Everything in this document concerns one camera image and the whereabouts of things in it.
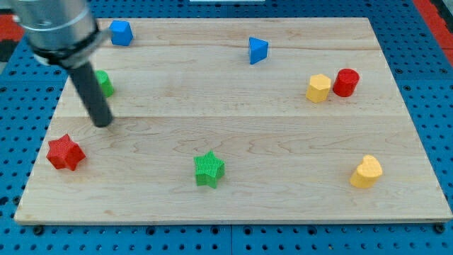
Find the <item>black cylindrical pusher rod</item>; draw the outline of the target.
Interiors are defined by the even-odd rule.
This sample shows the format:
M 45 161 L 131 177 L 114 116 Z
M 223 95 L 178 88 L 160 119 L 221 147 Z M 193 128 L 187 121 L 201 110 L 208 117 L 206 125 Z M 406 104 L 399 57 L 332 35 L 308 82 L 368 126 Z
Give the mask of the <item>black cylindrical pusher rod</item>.
M 113 121 L 113 114 L 91 63 L 86 62 L 79 67 L 68 69 L 67 72 L 93 125 L 97 128 L 109 126 Z

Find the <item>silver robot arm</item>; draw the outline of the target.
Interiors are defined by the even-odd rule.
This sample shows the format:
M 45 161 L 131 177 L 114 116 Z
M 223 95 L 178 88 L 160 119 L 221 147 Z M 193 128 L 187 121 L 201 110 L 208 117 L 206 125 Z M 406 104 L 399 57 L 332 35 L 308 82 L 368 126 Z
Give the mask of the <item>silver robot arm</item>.
M 90 56 L 110 39 L 100 29 L 85 0 L 10 0 L 13 19 L 24 30 L 36 59 L 65 69 L 93 124 L 104 128 L 113 114 L 90 62 Z

